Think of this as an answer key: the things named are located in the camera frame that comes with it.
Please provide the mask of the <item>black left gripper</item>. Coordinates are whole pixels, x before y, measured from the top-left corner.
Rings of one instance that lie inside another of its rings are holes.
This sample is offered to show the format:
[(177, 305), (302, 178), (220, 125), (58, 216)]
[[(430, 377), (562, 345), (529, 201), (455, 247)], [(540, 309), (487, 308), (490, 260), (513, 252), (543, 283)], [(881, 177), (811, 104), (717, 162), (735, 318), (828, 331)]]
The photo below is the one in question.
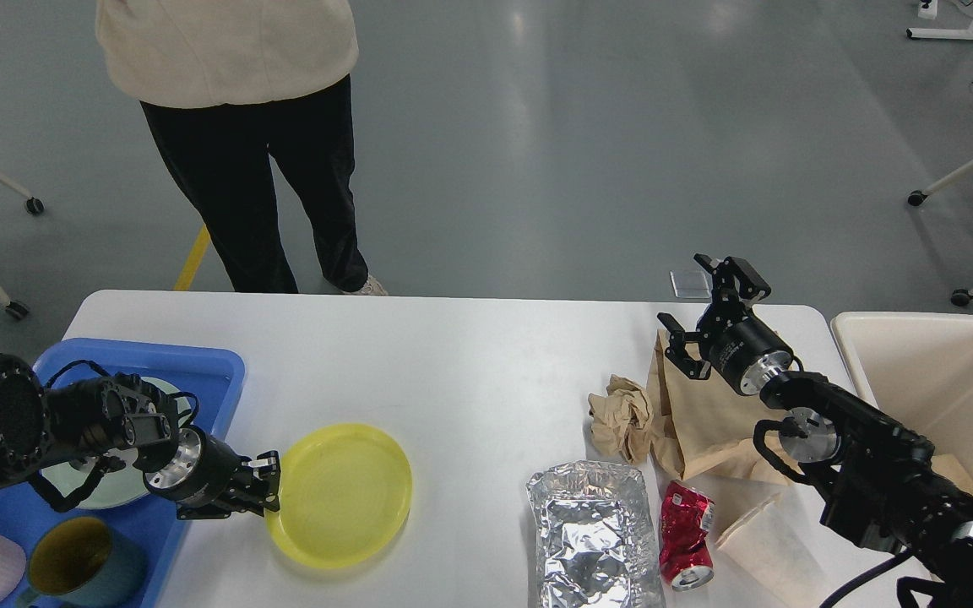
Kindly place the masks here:
[(170, 461), (145, 473), (144, 485), (155, 496), (177, 502), (179, 520), (216, 520), (280, 512), (280, 477), (278, 451), (250, 459), (201, 428), (186, 426)]

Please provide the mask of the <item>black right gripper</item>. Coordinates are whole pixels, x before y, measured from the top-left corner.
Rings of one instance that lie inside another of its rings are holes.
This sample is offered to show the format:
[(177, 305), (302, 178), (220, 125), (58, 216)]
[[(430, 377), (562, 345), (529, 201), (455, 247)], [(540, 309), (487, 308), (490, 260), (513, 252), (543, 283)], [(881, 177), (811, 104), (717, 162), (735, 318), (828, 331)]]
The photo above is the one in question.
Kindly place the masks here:
[[(753, 314), (753, 305), (771, 296), (771, 285), (745, 258), (698, 253), (693, 259), (710, 276), (710, 302), (698, 331), (684, 330), (668, 312), (657, 314), (667, 335), (663, 354), (688, 380), (707, 380), (713, 367), (737, 395), (757, 395), (795, 361), (794, 350)], [(690, 355), (691, 344), (702, 358)]]

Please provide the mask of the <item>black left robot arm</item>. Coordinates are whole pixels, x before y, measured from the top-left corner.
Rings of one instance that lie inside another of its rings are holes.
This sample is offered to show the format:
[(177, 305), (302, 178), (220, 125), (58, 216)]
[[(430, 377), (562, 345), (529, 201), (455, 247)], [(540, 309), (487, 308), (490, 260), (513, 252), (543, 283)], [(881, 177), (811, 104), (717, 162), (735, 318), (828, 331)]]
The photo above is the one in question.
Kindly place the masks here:
[(54, 388), (0, 353), (0, 490), (24, 482), (65, 513), (132, 453), (145, 490), (175, 503), (181, 520), (280, 511), (277, 451), (248, 458), (202, 430), (193, 393), (88, 367), (92, 378)]

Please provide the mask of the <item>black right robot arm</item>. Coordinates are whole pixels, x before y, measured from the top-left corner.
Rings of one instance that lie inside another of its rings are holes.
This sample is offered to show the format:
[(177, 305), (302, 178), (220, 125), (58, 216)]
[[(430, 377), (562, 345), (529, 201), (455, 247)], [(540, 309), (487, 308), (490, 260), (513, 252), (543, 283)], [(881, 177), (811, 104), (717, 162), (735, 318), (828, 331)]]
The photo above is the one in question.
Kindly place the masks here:
[(897, 601), (915, 607), (973, 607), (973, 496), (935, 473), (933, 442), (807, 371), (795, 351), (753, 312), (771, 293), (746, 259), (695, 254), (709, 274), (710, 304), (695, 330), (661, 312), (663, 354), (686, 378), (717, 372), (742, 397), (756, 395), (784, 419), (754, 424), (757, 453), (824, 500), (823, 526), (889, 559), (851, 578), (824, 600), (834, 607), (854, 589), (909, 558), (931, 578), (897, 581)]

